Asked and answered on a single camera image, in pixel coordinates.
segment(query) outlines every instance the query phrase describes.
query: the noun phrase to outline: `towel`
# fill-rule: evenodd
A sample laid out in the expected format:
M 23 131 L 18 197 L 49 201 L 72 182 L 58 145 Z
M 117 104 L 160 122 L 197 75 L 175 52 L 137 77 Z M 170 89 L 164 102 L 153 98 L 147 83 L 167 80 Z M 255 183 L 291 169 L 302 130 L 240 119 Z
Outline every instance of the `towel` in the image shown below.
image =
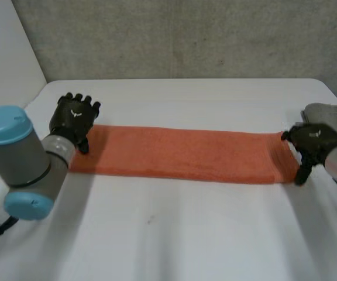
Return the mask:
M 298 163 L 279 133 L 95 125 L 71 172 L 225 183 L 288 183 Z
M 303 110 L 302 118 L 309 123 L 325 123 L 337 131 L 337 105 L 309 104 Z

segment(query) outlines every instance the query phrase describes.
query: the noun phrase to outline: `gray robot arm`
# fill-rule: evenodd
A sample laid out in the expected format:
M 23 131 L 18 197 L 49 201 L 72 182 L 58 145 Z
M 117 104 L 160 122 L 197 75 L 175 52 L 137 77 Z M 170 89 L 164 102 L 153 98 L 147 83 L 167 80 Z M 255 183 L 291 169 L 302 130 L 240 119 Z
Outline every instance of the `gray robot arm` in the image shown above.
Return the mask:
M 0 176 L 9 187 L 6 212 L 18 219 L 48 216 L 76 149 L 89 150 L 86 135 L 99 114 L 100 103 L 68 93 L 58 101 L 50 135 L 42 142 L 24 110 L 0 107 Z

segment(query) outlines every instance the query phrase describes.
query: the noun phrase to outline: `white wall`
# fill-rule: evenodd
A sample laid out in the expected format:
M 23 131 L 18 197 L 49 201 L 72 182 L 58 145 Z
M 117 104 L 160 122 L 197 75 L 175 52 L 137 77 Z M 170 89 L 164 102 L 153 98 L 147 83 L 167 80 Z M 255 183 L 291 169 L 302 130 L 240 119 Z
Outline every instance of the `white wall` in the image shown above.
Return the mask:
M 25 106 L 46 80 L 10 0 L 0 0 L 0 105 Z

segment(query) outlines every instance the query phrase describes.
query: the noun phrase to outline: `concrete wall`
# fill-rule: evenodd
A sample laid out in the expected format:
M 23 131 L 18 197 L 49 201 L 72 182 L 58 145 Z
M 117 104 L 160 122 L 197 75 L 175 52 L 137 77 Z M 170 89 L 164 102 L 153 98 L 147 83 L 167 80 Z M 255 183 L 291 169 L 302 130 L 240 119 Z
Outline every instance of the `concrete wall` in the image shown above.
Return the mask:
M 337 0 L 13 0 L 48 81 L 322 80 L 337 95 Z

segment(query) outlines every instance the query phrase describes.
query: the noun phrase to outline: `logo on robotic hand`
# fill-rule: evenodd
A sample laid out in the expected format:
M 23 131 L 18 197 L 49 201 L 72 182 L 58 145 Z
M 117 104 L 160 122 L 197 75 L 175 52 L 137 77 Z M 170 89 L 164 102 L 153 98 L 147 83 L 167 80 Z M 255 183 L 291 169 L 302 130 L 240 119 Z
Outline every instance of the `logo on robotic hand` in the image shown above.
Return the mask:
M 82 115 L 82 113 L 75 113 L 72 109 L 71 114 L 73 115 L 74 118 Z
M 311 138 L 318 138 L 321 135 L 321 130 L 319 130 L 317 133 L 309 133 L 309 136 Z

